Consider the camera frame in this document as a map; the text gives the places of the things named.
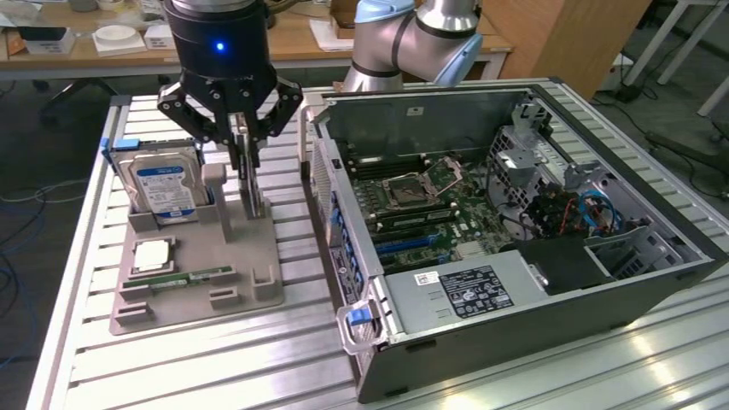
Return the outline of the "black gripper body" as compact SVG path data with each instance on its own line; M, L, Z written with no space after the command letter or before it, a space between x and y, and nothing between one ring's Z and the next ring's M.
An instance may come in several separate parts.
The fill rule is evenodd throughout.
M259 108L277 84L263 1L167 1L168 24L180 65L204 80L224 83L227 104L243 107L243 85Z

